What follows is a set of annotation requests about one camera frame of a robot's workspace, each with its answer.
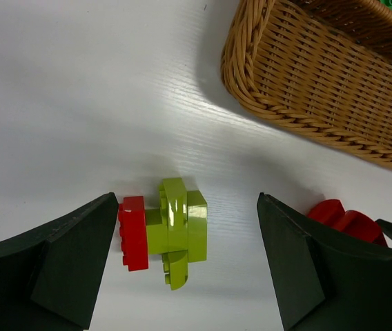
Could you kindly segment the red lego brick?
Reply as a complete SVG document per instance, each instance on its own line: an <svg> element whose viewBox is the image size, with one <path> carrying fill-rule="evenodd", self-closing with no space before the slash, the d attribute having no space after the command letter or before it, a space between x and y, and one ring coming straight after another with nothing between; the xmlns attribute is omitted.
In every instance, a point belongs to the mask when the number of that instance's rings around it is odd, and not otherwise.
<svg viewBox="0 0 392 331"><path fill-rule="evenodd" d="M122 263L129 272L148 269L146 213L142 196L124 197L118 211Z"/></svg>

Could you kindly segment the lime green lego piece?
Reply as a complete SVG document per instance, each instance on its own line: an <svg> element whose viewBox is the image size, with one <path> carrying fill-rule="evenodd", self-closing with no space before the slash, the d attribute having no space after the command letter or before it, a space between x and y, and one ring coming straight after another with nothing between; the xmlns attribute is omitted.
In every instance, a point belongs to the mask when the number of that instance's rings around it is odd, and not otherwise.
<svg viewBox="0 0 392 331"><path fill-rule="evenodd" d="M188 264L207 260L208 204L182 178L163 179L159 207L146 211L149 254L159 254L165 283L178 290L188 280Z"/></svg>

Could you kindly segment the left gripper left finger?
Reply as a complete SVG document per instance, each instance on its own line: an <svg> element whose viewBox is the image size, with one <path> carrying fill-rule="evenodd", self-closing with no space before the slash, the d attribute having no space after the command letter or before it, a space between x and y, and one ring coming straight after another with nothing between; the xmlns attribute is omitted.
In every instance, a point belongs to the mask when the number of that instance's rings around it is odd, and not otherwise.
<svg viewBox="0 0 392 331"><path fill-rule="evenodd" d="M0 241L0 330L87 330L117 220L109 192Z"/></svg>

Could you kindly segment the red lego arch piece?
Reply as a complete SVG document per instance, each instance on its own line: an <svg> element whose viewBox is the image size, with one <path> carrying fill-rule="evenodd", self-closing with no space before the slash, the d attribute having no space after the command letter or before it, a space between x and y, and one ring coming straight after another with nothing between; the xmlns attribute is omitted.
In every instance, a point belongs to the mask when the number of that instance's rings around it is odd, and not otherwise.
<svg viewBox="0 0 392 331"><path fill-rule="evenodd" d="M374 220L361 212L345 210L338 199L319 202L307 217L362 241L388 246L381 227Z"/></svg>

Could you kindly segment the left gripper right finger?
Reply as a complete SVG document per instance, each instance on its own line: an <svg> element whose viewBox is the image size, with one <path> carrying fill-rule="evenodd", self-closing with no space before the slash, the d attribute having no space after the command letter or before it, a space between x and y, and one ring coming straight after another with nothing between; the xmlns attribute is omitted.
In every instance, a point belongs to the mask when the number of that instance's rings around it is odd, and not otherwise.
<svg viewBox="0 0 392 331"><path fill-rule="evenodd" d="M257 213L285 330L392 330L392 240L339 232L261 194Z"/></svg>

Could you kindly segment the brown wicker divided basket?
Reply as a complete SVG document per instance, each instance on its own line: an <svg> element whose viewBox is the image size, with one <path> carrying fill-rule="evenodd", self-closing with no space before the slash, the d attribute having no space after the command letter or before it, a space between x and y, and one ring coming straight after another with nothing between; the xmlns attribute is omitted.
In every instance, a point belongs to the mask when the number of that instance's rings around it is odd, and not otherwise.
<svg viewBox="0 0 392 331"><path fill-rule="evenodd" d="M240 1L225 88L254 116L392 169L392 9L379 1Z"/></svg>

